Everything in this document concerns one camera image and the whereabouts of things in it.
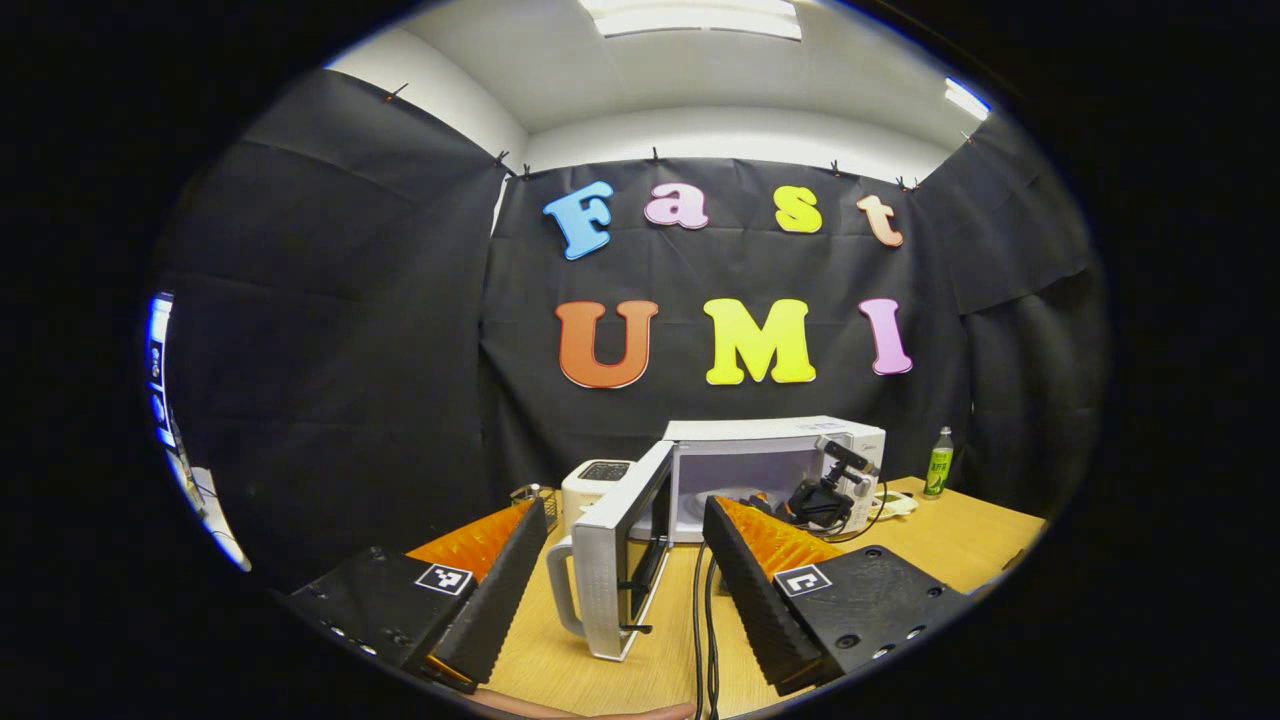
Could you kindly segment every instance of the white wall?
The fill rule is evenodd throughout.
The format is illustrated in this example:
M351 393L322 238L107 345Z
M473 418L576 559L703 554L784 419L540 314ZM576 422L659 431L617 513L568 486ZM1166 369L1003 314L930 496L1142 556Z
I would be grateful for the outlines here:
M964 142L957 136L956 147ZM678 108L609 115L530 136L525 163L545 170L652 158L737 158L829 168L908 184L924 179L955 149L879 126L773 108Z
M394 92L408 83L402 97L440 118L503 163L520 169L526 163L529 133L471 76L408 31L392 28L332 60L330 69Z

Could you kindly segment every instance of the bottle label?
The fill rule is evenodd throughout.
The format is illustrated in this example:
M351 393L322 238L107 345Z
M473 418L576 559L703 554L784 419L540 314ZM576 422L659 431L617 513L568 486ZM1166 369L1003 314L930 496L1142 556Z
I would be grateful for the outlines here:
M924 477L924 495L941 495L942 486L951 473L951 456L954 451L947 448L934 448L929 455L929 471Z

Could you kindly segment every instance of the ceiling light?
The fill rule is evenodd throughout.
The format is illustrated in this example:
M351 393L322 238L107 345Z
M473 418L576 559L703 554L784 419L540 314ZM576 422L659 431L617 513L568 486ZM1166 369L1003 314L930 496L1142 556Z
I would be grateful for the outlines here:
M731 29L800 40L785 0L579 0L604 37L660 29Z
M969 92L951 78L947 78L947 91L943 92L942 96L955 102L963 110L979 120L986 120L987 115L991 113L991 108L988 108L986 102L978 100L977 95Z

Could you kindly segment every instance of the hand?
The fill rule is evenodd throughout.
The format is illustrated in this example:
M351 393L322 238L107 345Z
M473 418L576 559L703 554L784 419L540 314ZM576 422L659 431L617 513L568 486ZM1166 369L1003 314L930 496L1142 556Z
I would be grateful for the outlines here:
M516 715L522 715L525 717L534 717L539 720L559 720L563 717L582 717L581 715L567 712L564 710L557 710L554 707L547 707L545 705L538 705L536 702L529 702L527 700L520 700L502 693L495 693L493 691L486 691L480 688L471 696L471 700L479 702L480 705L488 705L489 707L497 707L498 710L506 710L507 712L513 712ZM686 717L692 717L694 710L696 707L691 702L682 705L672 705L669 707L659 707L657 710L648 710L644 712L620 712L616 715L593 715L596 720L685 720Z

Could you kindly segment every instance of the foam letter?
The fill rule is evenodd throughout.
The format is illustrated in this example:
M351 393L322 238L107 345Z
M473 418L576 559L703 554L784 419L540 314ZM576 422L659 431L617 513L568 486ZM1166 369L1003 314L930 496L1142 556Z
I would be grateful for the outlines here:
M682 182L668 182L653 188L658 200L644 206L644 217L659 225L675 225L695 231L707 227L710 218L703 213L703 191Z
M897 302L887 297L864 300L858 305L872 322L876 338L876 361L872 370L877 375L896 375L911 369L911 359L902 352L902 337L897 334Z
M778 206L773 217L787 232L818 232L822 227L822 213L814 208L818 197L808 187L785 184L773 191L773 204Z
M868 195L858 201L858 209L867 213L867 219L872 223L872 234L876 240L890 247L902 245L902 233L895 231L888 224L888 218L893 217L893 209L882 205L879 197Z
M577 260L609 242L609 233L591 227L591 220L603 228L613 219L609 215L609 206L600 200L602 197L613 197L613 187L604 181L595 181L543 208L543 214L554 217L561 232L564 233L564 240L568 242L568 247L564 249L566 260Z
M713 386L736 386L742 382L737 355L760 382L777 352L778 363L771 377L777 383L806 383L818 372L809 364L809 347L804 337L804 316L809 306L799 300L778 300L769 309L764 328L759 328L741 301L731 297L710 300L703 311L716 323L716 364L707 373Z
M561 372L576 384L591 388L628 386L649 368L649 318L658 305L648 300L628 300L618 305L627 320L627 340L622 361L602 365L595 361L595 322L604 315L599 302L566 302L556 309L561 319Z

